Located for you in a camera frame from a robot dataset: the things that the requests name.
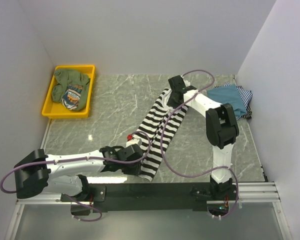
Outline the black white striped top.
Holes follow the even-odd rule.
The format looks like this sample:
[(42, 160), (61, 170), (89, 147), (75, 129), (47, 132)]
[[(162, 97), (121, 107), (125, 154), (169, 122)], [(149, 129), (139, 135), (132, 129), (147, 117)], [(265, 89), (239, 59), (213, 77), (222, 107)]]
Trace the black white striped top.
[(171, 92), (172, 90), (169, 88), (165, 88), (162, 91), (137, 128), (138, 132), (141, 131), (147, 135), (135, 134), (136, 137), (142, 140), (140, 148), (144, 152), (150, 149), (145, 159), (141, 161), (138, 175), (149, 182), (155, 177), (163, 161), (162, 153), (167, 151), (188, 111), (188, 107), (183, 106), (167, 120), (173, 111), (171, 107), (167, 106)]

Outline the teal tank top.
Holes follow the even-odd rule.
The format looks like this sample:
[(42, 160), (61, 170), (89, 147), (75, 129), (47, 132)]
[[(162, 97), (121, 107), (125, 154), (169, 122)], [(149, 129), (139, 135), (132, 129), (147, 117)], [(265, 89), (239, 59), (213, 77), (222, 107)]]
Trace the teal tank top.
[(237, 119), (247, 113), (244, 102), (234, 84), (216, 87), (207, 91), (207, 96), (220, 104), (231, 104)]

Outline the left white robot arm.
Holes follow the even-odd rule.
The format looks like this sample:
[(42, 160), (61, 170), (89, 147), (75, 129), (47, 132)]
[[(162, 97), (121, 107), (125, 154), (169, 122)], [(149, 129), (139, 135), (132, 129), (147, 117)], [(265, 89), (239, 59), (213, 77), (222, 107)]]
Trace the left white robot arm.
[(37, 149), (15, 165), (16, 196), (28, 199), (41, 193), (60, 193), (84, 201), (91, 193), (84, 173), (120, 170), (125, 175), (136, 176), (143, 155), (144, 151), (136, 143), (70, 155), (45, 154), (43, 149)]

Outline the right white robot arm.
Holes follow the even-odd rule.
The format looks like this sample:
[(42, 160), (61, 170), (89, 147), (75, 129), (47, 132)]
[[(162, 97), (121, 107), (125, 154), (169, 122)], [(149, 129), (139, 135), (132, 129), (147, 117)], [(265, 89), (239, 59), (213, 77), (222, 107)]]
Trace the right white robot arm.
[(213, 168), (210, 183), (196, 195), (206, 200), (222, 200), (236, 191), (232, 180), (232, 150), (239, 135), (239, 128), (231, 104), (218, 103), (200, 93), (194, 86), (187, 86), (181, 75), (168, 80), (171, 94), (167, 105), (175, 112), (183, 106), (190, 107), (205, 117), (206, 137), (212, 145)]

